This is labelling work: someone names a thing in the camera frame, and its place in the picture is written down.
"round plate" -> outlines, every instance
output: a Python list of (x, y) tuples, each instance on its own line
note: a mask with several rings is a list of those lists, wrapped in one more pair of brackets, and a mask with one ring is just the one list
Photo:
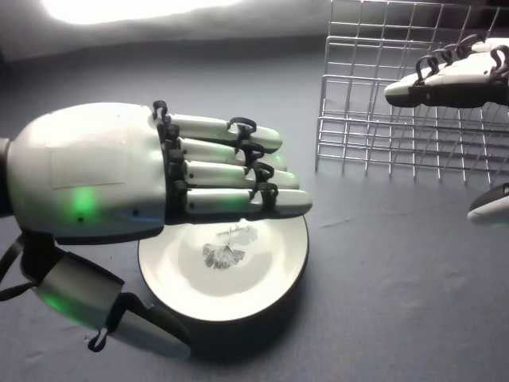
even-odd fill
[(309, 252), (303, 216), (166, 226), (141, 240), (138, 259), (155, 296), (184, 316), (226, 322), (257, 314), (288, 292)]

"plate rim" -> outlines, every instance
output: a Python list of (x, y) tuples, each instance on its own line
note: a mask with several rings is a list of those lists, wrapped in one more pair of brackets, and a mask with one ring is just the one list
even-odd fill
[(138, 240), (138, 268), (140, 270), (140, 273), (142, 274), (142, 279), (143, 279), (143, 282), (145, 283), (146, 287), (149, 288), (150, 290), (150, 293), (156, 298), (156, 300), (161, 303), (165, 309), (168, 309), (170, 310), (170, 313), (172, 314), (176, 314), (177, 316), (181, 316), (183, 318), (186, 318), (188, 320), (191, 320), (191, 321), (195, 321), (195, 322), (207, 322), (208, 324), (217, 324), (217, 325), (222, 325), (224, 323), (238, 323), (238, 322), (244, 322), (244, 321), (249, 321), (251, 320), (252, 318), (256, 318), (258, 317), (260, 314), (264, 314), (265, 312), (267, 312), (268, 310), (270, 310), (271, 308), (273, 308), (276, 304), (278, 304), (282, 299), (284, 299), (289, 293), (292, 292), (293, 289), (295, 289), (295, 287), (297, 286), (297, 284), (299, 283), (299, 281), (302, 279), (302, 275), (304, 274), (304, 270), (306, 269), (307, 265), (308, 265), (308, 260), (309, 260), (309, 228), (308, 228), (308, 221), (306, 220), (305, 216), (302, 215), (301, 216), (302, 219), (304, 220), (304, 226), (305, 226), (305, 234), (306, 234), (306, 239), (307, 239), (307, 247), (305, 249), (305, 256), (304, 256), (304, 262), (302, 263), (302, 267), (297, 275), (297, 277), (295, 278), (295, 280), (293, 281), (292, 285), (289, 286), (289, 288), (286, 290), (286, 292), (280, 297), (278, 298), (276, 301), (272, 302), (270, 305), (266, 306), (265, 308), (263, 308), (262, 310), (260, 310), (259, 312), (256, 312), (254, 314), (250, 314), (248, 316), (245, 316), (245, 317), (241, 317), (241, 318), (234, 318), (232, 320), (226, 320), (226, 321), (216, 321), (216, 320), (204, 320), (202, 318), (195, 318), (195, 317), (191, 317), (191, 316), (188, 316), (187, 314), (183, 314), (177, 310), (175, 310), (174, 308), (171, 308), (169, 307), (167, 304), (165, 304), (153, 291), (152, 289), (150, 288), (148, 282), (146, 281), (145, 279), (145, 276), (142, 272), (142, 265), (140, 264), (140, 243), (142, 242), (141, 240)]

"gray table surface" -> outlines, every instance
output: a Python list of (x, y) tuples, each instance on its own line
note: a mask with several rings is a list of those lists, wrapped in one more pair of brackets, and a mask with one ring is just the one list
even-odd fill
[[(77, 103), (151, 104), (280, 130), (281, 149), (303, 189), (311, 249), (305, 275), (275, 314), (257, 325), (195, 326), (200, 351), (165, 359), (92, 333), (27, 293), (0, 307), (0, 380), (61, 381), (506, 381), (509, 256), (504, 229), (466, 221), (484, 181), (459, 175), (321, 161), (313, 168), (324, 39), (228, 45), (136, 45), (18, 64), (0, 87), (2, 136)], [(19, 233), (0, 221), (0, 251)], [(77, 247), (150, 299), (137, 244)], [(14, 283), (15, 271), (6, 280)]]

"white light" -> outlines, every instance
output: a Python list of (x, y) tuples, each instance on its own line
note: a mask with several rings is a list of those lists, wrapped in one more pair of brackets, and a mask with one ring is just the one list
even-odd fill
[(239, 0), (41, 0), (49, 14), (72, 24), (99, 24), (157, 18), (199, 8), (229, 6)]

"metal wire rack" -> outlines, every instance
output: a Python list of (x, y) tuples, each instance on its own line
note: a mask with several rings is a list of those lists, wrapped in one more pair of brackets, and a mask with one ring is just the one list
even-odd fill
[(383, 0), (332, 0), (317, 123), (321, 158), (447, 173), (492, 185), (509, 177), (507, 107), (392, 107), (383, 90), (416, 61), (473, 33), (509, 37), (509, 7)]

